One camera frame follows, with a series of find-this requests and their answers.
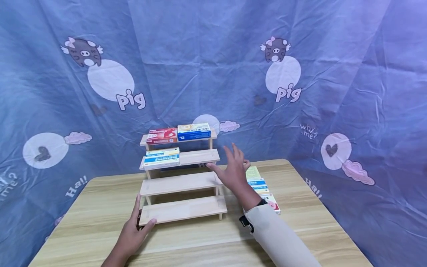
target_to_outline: white circle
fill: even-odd
[[[194,123],[208,123],[210,128],[214,128],[216,131],[216,134],[219,133],[219,120],[210,114],[203,114],[198,116],[196,119],[194,119]]]
[[[92,59],[85,59],[83,60],[83,63],[89,67],[92,67],[93,65],[95,65],[95,62]]]
[[[326,168],[337,170],[350,157],[351,143],[347,136],[340,133],[333,133],[328,135],[323,141],[320,153]]]
[[[301,66],[295,58],[285,56],[282,62],[274,62],[266,74],[266,87],[277,94],[279,87],[288,88],[289,84],[296,85],[301,77]]]
[[[57,165],[67,152],[68,145],[62,136],[52,132],[43,132],[28,139],[22,149],[22,156],[31,167],[47,169]]]
[[[117,101],[116,94],[126,96],[126,89],[135,89],[135,82],[130,72],[120,63],[103,59],[101,66],[94,65],[88,69],[88,80],[95,92],[101,97]]]

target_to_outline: heart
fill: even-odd
[[[94,112],[94,114],[96,116],[102,116],[104,113],[107,112],[107,108],[106,107],[103,106],[103,107],[99,108],[95,104],[91,104],[91,109],[92,109],[92,111]]]
[[[35,160],[38,162],[41,161],[45,161],[47,159],[50,159],[50,154],[49,154],[49,150],[47,150],[46,147],[38,147],[38,151],[40,152],[40,154],[38,154],[37,156],[35,156]]]
[[[326,152],[328,153],[328,155],[332,158],[332,156],[336,153],[336,151],[338,150],[338,145],[335,144],[332,147],[330,145],[326,145]]]
[[[267,98],[262,97],[260,95],[256,95],[254,97],[254,106],[260,106],[262,104],[264,104],[265,102],[267,102]]]

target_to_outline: black watch strap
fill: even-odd
[[[258,205],[256,205],[256,206],[258,207],[258,206],[262,206],[262,205],[265,205],[265,204],[267,204],[267,201],[265,201],[265,199],[262,199],[262,200],[258,203]],[[248,226],[248,227],[249,227],[249,229],[251,230],[251,233],[253,233],[253,232],[254,232],[254,226],[253,226],[253,225],[248,221],[248,219],[246,218],[246,216],[245,216],[245,215],[243,215],[242,217],[240,217],[240,218],[239,218],[239,221],[242,223],[243,227]]]

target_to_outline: fabric backdrop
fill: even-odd
[[[139,172],[142,134],[192,122],[251,161],[290,160],[374,266],[425,266],[426,13],[421,0],[2,1],[0,266],[27,266],[92,178]]]

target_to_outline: pig cartoon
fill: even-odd
[[[102,47],[92,42],[83,39],[74,39],[68,37],[68,41],[64,43],[65,47],[61,46],[64,54],[69,54],[77,64],[81,67],[101,66],[101,54],[104,53]]]
[[[271,37],[270,40],[266,41],[266,44],[261,44],[261,51],[265,51],[266,61],[270,62],[282,62],[285,57],[286,51],[289,51],[291,44],[288,41],[281,38]]]

